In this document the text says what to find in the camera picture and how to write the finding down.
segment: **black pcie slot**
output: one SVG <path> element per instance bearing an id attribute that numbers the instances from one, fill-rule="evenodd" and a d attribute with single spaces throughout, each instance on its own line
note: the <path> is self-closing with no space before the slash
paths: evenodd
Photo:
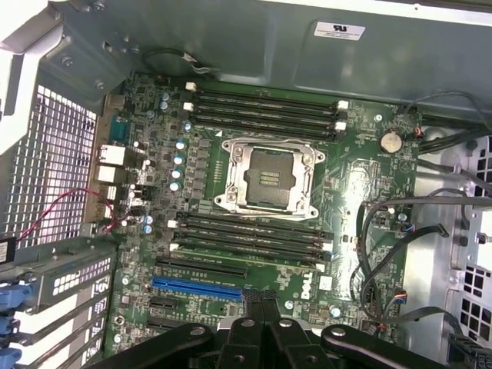
<path id="1" fill-rule="evenodd" d="M 220 231 L 200 231 L 195 229 L 182 228 L 177 231 L 177 234 L 180 233 L 186 234 L 187 237 L 191 237 L 191 235 L 193 235 L 193 237 L 200 237 L 203 239 L 207 238 L 223 242 L 232 242 L 235 244 L 243 244 L 245 246 L 257 244 L 258 246 L 261 246 L 263 248 L 269 248 L 278 251 L 294 251 L 300 254 L 304 252 L 311 253 L 321 251 L 318 246 L 308 244 L 299 245 L 297 242 L 293 241 L 272 242 L 269 240 L 263 240 L 261 238 L 245 237 L 240 234 L 221 233 Z"/>
<path id="2" fill-rule="evenodd" d="M 180 327 L 183 324 L 187 324 L 187 321 L 175 321 L 166 317 L 148 317 L 147 319 L 147 328 L 155 329 L 156 331 Z"/>
<path id="3" fill-rule="evenodd" d="M 150 307 L 156 309 L 176 310 L 176 308 L 178 307 L 178 300 L 175 298 L 152 296 Z"/>
<path id="4" fill-rule="evenodd" d="M 267 258 L 302 261 L 306 263 L 329 261 L 328 254 L 321 249 L 284 249 L 278 246 L 259 244 L 250 241 L 218 240 L 216 237 L 207 236 L 204 234 L 183 234 L 183 236 L 183 238 L 177 238 L 176 241 L 180 244 L 189 244 L 191 241 L 196 247 L 211 248 L 218 251 L 253 254 L 265 256 Z"/>
<path id="5" fill-rule="evenodd" d="M 303 138 L 311 141 L 333 142 L 337 139 L 336 134 L 331 132 L 320 132 L 315 134 L 307 133 L 306 131 L 290 131 L 281 128 L 258 126 L 255 125 L 254 122 L 239 121 L 237 119 L 227 119 L 227 121 L 224 121 L 224 119 L 217 117 L 195 116 L 192 120 L 196 125 L 202 127 L 228 128 L 238 131 L 262 133 L 265 135 L 281 135 L 284 137 Z"/>
<path id="6" fill-rule="evenodd" d="M 246 111 L 249 113 L 255 113 L 258 117 L 262 115 L 271 116 L 277 119 L 287 119 L 288 121 L 295 121 L 292 118 L 296 118 L 298 121 L 306 121 L 307 123 L 313 123 L 326 127 L 329 121 L 332 121 L 335 117 L 333 115 L 324 115 L 323 113 L 317 113 L 316 111 L 295 111 L 293 109 L 283 108 L 282 106 L 272 107 L 271 105 L 266 105 L 258 102 L 257 104 L 248 103 L 239 100 L 229 100 L 229 101 L 214 101 L 211 99 L 200 99 L 195 104 L 198 106 L 198 110 L 202 109 L 224 109 L 237 111 Z"/>
<path id="7" fill-rule="evenodd" d="M 227 233 L 227 234 L 239 234 L 242 236 L 246 236 L 249 238 L 263 238 L 269 241 L 285 241 L 285 242 L 294 242 L 295 244 L 306 244 L 307 246 L 312 246 L 315 244 L 315 240 L 309 238 L 295 238 L 289 236 L 283 236 L 281 234 L 268 234 L 265 232 L 261 232 L 255 230 L 254 228 L 245 229 L 244 228 L 234 228 L 234 226 L 230 226 L 228 224 L 204 224 L 197 223 L 197 221 L 190 220 L 188 223 L 183 224 L 187 229 L 198 229 L 200 231 L 210 231 L 210 232 L 218 232 Z"/>
<path id="8" fill-rule="evenodd" d="M 264 104 L 271 105 L 288 105 L 296 108 L 310 108 L 321 111 L 326 111 L 328 113 L 335 112 L 335 107 L 331 107 L 325 104 L 318 104 L 316 102 L 311 101 L 299 101 L 299 100 L 291 100 L 288 98 L 273 98 L 270 96 L 260 96 L 260 95 L 247 95 L 247 94 L 238 94 L 235 92 L 223 92 L 223 91 L 209 91 L 209 90 L 200 90 L 197 93 L 199 97 L 211 97 L 211 98 L 223 98 L 223 99 L 241 99 L 245 101 L 262 101 Z"/>
<path id="9" fill-rule="evenodd" d="M 193 261 L 176 258 L 158 258 L 156 265 L 170 269 L 185 269 L 189 271 L 199 271 L 202 273 L 213 273 L 227 275 L 230 277 L 246 278 L 248 275 L 247 268 L 240 268 L 231 265 L 212 264 L 203 261 Z"/>
<path id="10" fill-rule="evenodd" d="M 332 134 L 334 135 L 334 123 L 324 122 L 322 124 L 312 121 L 295 121 L 288 117 L 260 115 L 254 112 L 240 111 L 228 108 L 210 108 L 201 105 L 202 108 L 196 110 L 193 116 L 219 118 L 225 121 L 236 121 L 243 125 L 253 125 L 254 127 L 282 129 L 286 131 L 308 131 L 311 134 Z"/>
<path id="11" fill-rule="evenodd" d="M 225 217 L 225 216 L 219 216 L 219 215 L 210 215 L 210 214 L 200 214 L 200 213 L 192 213 L 192 212 L 185 212 L 185 211 L 179 211 L 177 214 L 177 219 L 180 219 L 182 221 L 186 221 L 188 219 L 201 219 L 204 221 L 216 221 L 217 223 L 225 223 L 225 224 L 231 224 L 231 225 L 237 225 L 237 226 L 246 226 L 246 227 L 257 227 L 264 229 L 266 231 L 268 230 L 273 230 L 273 231 L 286 231 L 286 232 L 292 232 L 294 234 L 304 234 L 307 236 L 311 236 L 314 238 L 325 238 L 327 237 L 327 232 L 323 231 L 321 229 L 310 229 L 310 228 L 296 228 L 295 226 L 284 226 L 280 224 L 273 224 L 273 223 L 264 223 L 262 221 L 249 221 L 245 219 L 240 219 L 240 218 L 234 218 L 234 217 Z"/>

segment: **ram slot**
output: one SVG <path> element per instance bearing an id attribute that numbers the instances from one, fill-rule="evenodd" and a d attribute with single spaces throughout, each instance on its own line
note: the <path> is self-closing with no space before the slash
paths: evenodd
<path id="1" fill-rule="evenodd" d="M 186 244 L 199 248 L 210 248 L 217 251 L 229 251 L 235 254 L 251 254 L 266 258 L 300 261 L 304 263 L 321 263 L 330 260 L 330 255 L 320 249 L 285 249 L 273 245 L 259 244 L 250 241 L 222 241 L 215 237 L 202 234 L 186 234 L 185 238 L 175 240 L 178 244 Z"/>
<path id="2" fill-rule="evenodd" d="M 249 101 L 255 103 L 260 101 L 262 104 L 269 106 L 278 106 L 282 108 L 297 108 L 309 111 L 322 111 L 326 115 L 330 115 L 336 112 L 334 106 L 316 103 L 312 101 L 299 101 L 289 98 L 274 98 L 271 96 L 254 96 L 247 94 L 239 94 L 234 92 L 212 91 L 212 90 L 200 90 L 196 96 L 198 98 L 215 98 L 225 102 L 229 101 Z"/>
<path id="3" fill-rule="evenodd" d="M 217 127 L 217 128 L 227 128 L 236 131 L 252 131 L 257 133 L 262 133 L 266 135 L 280 135 L 289 138 L 303 138 L 310 141 L 328 141 L 333 142 L 337 140 L 336 134 L 332 132 L 312 132 L 307 131 L 289 131 L 282 128 L 271 128 L 258 126 L 255 123 L 249 121 L 241 121 L 237 119 L 223 119 L 218 117 L 208 117 L 208 116 L 195 116 L 193 122 L 197 126 L 201 127 Z"/>
<path id="4" fill-rule="evenodd" d="M 328 234 L 326 231 L 321 229 L 311 229 L 311 228 L 299 228 L 295 226 L 284 226 L 281 224 L 275 224 L 272 222 L 264 223 L 259 221 L 250 221 L 246 219 L 233 218 L 233 217 L 224 217 L 212 214 L 200 214 L 193 212 L 185 212 L 179 211 L 177 213 L 177 219 L 188 220 L 188 219 L 201 219 L 204 221 L 216 222 L 215 224 L 232 224 L 237 226 L 246 226 L 246 227 L 256 227 L 265 231 L 282 231 L 289 232 L 293 234 L 303 234 L 306 237 L 315 237 L 315 238 L 325 238 L 333 239 L 332 234 Z"/>

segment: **motherboard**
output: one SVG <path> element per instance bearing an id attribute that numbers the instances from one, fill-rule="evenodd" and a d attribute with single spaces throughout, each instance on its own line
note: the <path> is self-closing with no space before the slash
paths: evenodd
<path id="1" fill-rule="evenodd" d="M 126 216 L 115 231 L 107 355 L 187 322 L 216 329 L 242 314 L 244 288 L 275 290 L 281 314 L 313 329 L 370 328 L 357 302 L 357 211 L 413 194 L 418 114 L 143 74 L 125 97 L 108 139 L 133 161 L 121 163 L 125 180 L 115 186 Z M 371 262 L 411 230 L 410 215 L 405 207 L 376 214 Z M 401 253 L 378 279 L 384 301 L 403 273 Z M 395 329 L 382 338 L 397 341 Z"/>

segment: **screw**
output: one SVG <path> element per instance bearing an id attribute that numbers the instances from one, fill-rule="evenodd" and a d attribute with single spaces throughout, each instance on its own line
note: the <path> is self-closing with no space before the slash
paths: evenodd
<path id="1" fill-rule="evenodd" d="M 98 12 L 102 12 L 106 9 L 106 5 L 102 2 L 95 2 L 92 6 L 94 7 L 94 10 L 97 10 Z"/>
<path id="2" fill-rule="evenodd" d="M 288 319 L 282 319 L 278 322 L 281 327 L 291 327 L 292 326 L 292 321 L 289 321 Z"/>
<path id="3" fill-rule="evenodd" d="M 291 300 L 285 301 L 284 306 L 287 310 L 292 310 L 294 308 L 294 302 Z"/>
<path id="4" fill-rule="evenodd" d="M 247 319 L 241 323 L 243 327 L 253 327 L 254 326 L 254 321 L 251 319 Z"/>
<path id="5" fill-rule="evenodd" d="M 73 66 L 74 64 L 74 59 L 70 58 L 69 56 L 65 56 L 64 58 L 61 58 L 61 65 L 64 67 L 68 68 Z"/>
<path id="6" fill-rule="evenodd" d="M 343 337 L 344 335 L 346 335 L 345 331 L 342 328 L 333 328 L 331 330 L 331 334 L 337 337 Z"/>
<path id="7" fill-rule="evenodd" d="M 205 333 L 205 329 L 203 327 L 196 327 L 193 331 L 190 332 L 192 336 L 199 336 Z"/>

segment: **black cable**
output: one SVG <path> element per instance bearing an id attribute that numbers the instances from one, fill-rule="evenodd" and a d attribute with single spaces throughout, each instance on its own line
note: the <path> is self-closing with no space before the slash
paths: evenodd
<path id="1" fill-rule="evenodd" d="M 472 181 L 473 183 L 475 183 L 475 185 L 483 188 L 483 190 L 487 191 L 489 194 L 492 194 L 492 184 L 478 178 L 476 175 L 471 174 L 469 171 L 461 170 L 458 173 L 454 173 L 454 167 L 451 167 L 450 165 L 435 164 L 424 159 L 417 159 L 417 164 L 432 171 L 460 175 L 461 177 L 465 177 L 469 181 Z"/>
<path id="2" fill-rule="evenodd" d="M 386 201 L 381 201 L 376 203 L 375 206 L 373 206 L 369 212 L 367 213 L 367 216 L 364 220 L 364 224 L 361 229 L 361 236 L 360 236 L 360 252 L 362 255 L 362 258 L 367 259 L 367 234 L 369 232 L 369 228 L 371 226 L 371 220 L 373 216 L 383 207 L 383 206 L 394 206 L 394 205 L 413 205 L 413 204 L 436 204 L 436 205 L 473 205 L 473 206 L 480 206 L 480 207 L 490 207 L 492 206 L 492 199 L 491 198 L 450 198 L 447 196 L 438 196 L 435 198 L 428 198 L 427 196 L 422 196 L 422 197 L 414 197 L 414 198 L 395 198 L 391 200 L 386 200 Z M 373 314 L 369 313 L 367 309 L 364 306 L 364 301 L 362 301 L 362 309 L 366 313 L 366 315 L 373 320 L 380 321 L 383 324 L 399 324 L 399 323 L 404 323 L 407 321 L 414 321 L 415 319 L 419 319 L 421 317 L 426 317 L 428 315 L 432 314 L 444 314 L 444 318 L 450 322 L 450 324 L 453 326 L 455 331 L 460 330 L 460 325 L 457 323 L 457 320 L 453 315 L 448 313 L 447 311 L 441 309 L 440 307 L 423 307 L 421 309 L 417 309 L 416 311 L 412 311 L 410 313 L 401 315 L 400 317 L 397 318 L 391 318 L 391 319 L 385 319 L 384 321 L 381 320 L 379 317 L 374 316 Z"/>
<path id="3" fill-rule="evenodd" d="M 197 59 L 193 58 L 187 52 L 179 50 L 177 48 L 153 48 L 141 55 L 142 64 L 152 73 L 159 74 L 160 72 L 148 61 L 149 58 L 156 55 L 176 55 L 181 59 L 187 61 L 193 68 L 193 71 L 199 75 L 204 75 L 213 71 L 217 71 L 216 68 L 205 67 Z"/>
<path id="4" fill-rule="evenodd" d="M 405 107 L 404 116 L 407 117 L 410 109 L 414 107 L 416 104 L 418 104 L 419 102 L 430 100 L 432 98 L 439 98 L 442 96 L 461 96 L 463 98 L 466 98 L 473 105 L 475 111 L 478 114 L 478 117 L 480 118 L 482 123 L 484 123 L 485 127 L 487 127 L 489 131 L 492 131 L 492 124 L 487 120 L 487 118 L 485 118 L 485 114 L 480 108 L 480 106 L 478 106 L 475 97 L 472 94 L 463 91 L 442 91 L 442 92 L 437 92 L 435 94 L 423 96 L 421 98 L 417 98 Z"/>

